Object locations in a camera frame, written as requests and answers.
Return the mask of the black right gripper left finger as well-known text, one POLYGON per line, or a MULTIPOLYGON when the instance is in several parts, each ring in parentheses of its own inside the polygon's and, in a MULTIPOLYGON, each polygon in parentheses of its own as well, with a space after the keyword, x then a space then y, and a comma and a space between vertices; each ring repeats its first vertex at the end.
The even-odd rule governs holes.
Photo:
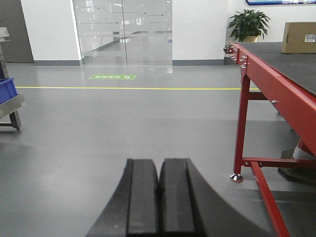
POLYGON ((159 233, 158 178, 151 159, 128 159, 88 237, 154 237, 159 233))

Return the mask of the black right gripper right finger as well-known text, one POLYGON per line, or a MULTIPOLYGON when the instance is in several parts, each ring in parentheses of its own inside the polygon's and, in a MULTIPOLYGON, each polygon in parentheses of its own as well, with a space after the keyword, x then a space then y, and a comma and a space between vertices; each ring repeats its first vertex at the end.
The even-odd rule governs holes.
POLYGON ((269 237, 233 209, 189 158, 164 160, 159 178, 162 237, 269 237))

